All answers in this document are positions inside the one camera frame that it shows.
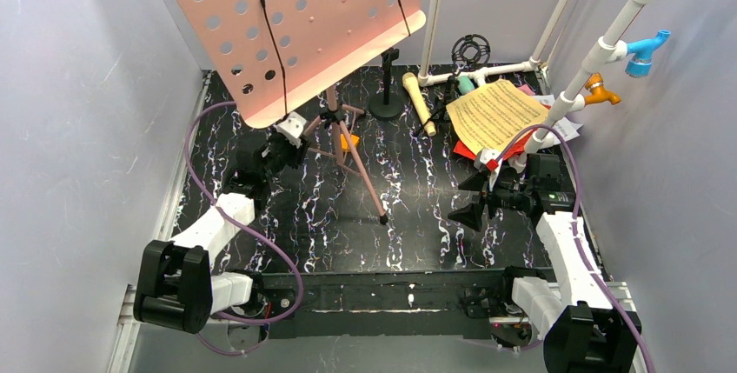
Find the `small black tripod stand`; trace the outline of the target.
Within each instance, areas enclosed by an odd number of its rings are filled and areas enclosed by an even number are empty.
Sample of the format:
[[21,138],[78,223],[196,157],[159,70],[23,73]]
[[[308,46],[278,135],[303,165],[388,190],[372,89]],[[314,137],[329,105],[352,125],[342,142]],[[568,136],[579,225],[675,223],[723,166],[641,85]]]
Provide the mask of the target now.
[[448,105],[460,95],[460,78],[462,72],[473,72],[488,64],[490,58],[490,44],[486,37],[479,34],[468,34],[459,38],[451,49],[453,71],[446,81],[445,90],[441,98],[435,99],[435,107],[429,118],[422,118],[421,125],[414,130],[413,136],[422,132],[429,135],[425,125],[430,121],[440,124],[449,124]]

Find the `right robot arm base mount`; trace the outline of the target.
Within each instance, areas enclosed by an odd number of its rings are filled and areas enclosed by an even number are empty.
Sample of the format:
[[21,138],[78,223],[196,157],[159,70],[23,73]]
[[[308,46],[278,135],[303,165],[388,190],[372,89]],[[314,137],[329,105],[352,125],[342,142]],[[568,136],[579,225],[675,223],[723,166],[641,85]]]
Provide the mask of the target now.
[[467,317],[489,321],[491,336],[504,348],[524,347],[534,342],[527,314],[491,290],[464,290],[461,307]]

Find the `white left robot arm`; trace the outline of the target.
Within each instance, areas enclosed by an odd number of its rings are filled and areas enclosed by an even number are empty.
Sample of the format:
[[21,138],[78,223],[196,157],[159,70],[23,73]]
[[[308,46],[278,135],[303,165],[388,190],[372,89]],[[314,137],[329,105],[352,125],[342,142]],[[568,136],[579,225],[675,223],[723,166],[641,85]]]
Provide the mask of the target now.
[[153,240],[144,248],[134,318],[195,334],[210,316],[249,303],[253,276],[243,270],[215,275],[212,263],[264,210],[273,177],[301,165],[308,148],[305,136],[278,132],[255,150],[240,147],[214,205],[172,240]]

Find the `pink sheet music page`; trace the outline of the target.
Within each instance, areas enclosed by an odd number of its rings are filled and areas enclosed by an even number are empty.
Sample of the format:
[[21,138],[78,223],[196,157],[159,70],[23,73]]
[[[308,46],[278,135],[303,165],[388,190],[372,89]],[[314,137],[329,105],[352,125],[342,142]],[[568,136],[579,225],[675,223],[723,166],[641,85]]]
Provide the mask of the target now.
[[524,92],[524,93],[526,93],[529,96],[535,96],[536,95],[536,93],[527,84],[524,84],[522,86],[518,86],[517,89],[520,90],[520,91],[522,91],[522,92]]

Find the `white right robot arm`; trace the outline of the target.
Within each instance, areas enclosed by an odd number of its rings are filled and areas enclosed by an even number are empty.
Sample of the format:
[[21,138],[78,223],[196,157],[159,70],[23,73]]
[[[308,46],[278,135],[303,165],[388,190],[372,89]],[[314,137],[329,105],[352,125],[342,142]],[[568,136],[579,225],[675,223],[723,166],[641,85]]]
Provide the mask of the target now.
[[564,180],[561,159],[533,154],[519,174],[498,161],[498,155],[492,149],[477,154],[476,174],[459,188],[478,195],[450,212],[449,219],[479,230],[484,216],[512,210],[534,225],[558,286],[552,288],[539,270],[508,268],[502,300],[527,316],[542,344],[547,371],[630,371],[638,348],[634,335],[641,331],[641,322],[633,311],[619,312],[599,285],[603,276],[584,235],[577,196]]

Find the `cream yellow microphone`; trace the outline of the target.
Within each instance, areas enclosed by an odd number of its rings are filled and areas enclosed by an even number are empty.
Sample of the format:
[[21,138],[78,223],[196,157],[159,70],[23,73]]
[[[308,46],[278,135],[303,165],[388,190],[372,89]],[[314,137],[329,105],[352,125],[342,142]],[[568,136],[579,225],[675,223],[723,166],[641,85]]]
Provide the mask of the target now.
[[402,87],[407,91],[410,101],[420,120],[420,132],[425,132],[429,137],[436,135],[435,124],[431,121],[430,112],[426,105],[424,96],[420,90],[419,81],[414,73],[407,72],[402,76]]

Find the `green microphone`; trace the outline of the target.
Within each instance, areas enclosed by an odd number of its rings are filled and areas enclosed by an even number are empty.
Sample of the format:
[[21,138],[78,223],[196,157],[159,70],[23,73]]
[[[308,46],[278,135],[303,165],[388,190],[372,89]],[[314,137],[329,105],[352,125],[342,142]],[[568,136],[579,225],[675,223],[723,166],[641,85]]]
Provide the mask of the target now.
[[468,76],[459,76],[456,78],[458,93],[466,95],[476,89],[475,83]]

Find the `black microphone stand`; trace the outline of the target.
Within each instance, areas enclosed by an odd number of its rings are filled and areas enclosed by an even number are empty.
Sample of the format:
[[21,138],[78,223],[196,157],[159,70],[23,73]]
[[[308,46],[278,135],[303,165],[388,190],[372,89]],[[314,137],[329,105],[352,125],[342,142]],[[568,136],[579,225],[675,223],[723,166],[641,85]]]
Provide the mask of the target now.
[[402,101],[392,94],[392,63],[398,59],[400,51],[389,48],[381,54],[382,92],[374,94],[368,101],[371,115],[380,121],[397,118],[403,111]]

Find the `white sheet music page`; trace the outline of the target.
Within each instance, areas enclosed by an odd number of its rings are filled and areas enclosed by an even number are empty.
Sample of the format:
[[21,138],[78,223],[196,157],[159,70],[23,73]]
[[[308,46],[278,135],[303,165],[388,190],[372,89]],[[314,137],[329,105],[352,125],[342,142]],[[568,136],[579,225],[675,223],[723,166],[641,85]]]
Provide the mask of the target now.
[[[544,96],[533,96],[535,100],[537,100],[540,104],[546,106],[547,108],[550,108],[555,101],[555,97],[553,95],[544,95]],[[577,138],[580,133],[579,129],[582,127],[581,123],[574,123],[570,121],[567,117],[563,117],[561,120],[559,120],[555,125],[554,129],[560,133],[566,141],[570,141],[574,138]],[[550,148],[555,145],[558,145],[560,143],[560,140],[555,136],[552,132],[549,132],[543,143],[541,148]]]

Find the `yellow sheet music page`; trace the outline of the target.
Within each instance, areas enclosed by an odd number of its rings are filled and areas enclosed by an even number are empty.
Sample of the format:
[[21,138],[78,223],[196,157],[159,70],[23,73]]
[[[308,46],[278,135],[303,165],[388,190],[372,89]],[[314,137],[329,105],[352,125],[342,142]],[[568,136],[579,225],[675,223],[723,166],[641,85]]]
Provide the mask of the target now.
[[548,108],[500,79],[449,103],[447,113],[459,140],[477,154],[504,150],[521,130],[543,123]]

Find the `pink music stand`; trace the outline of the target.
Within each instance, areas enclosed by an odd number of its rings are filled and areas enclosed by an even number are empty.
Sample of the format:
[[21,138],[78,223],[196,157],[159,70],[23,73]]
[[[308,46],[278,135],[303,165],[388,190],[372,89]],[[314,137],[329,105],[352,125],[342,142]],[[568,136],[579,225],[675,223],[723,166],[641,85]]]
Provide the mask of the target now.
[[426,21],[421,0],[176,0],[256,129],[277,123]]

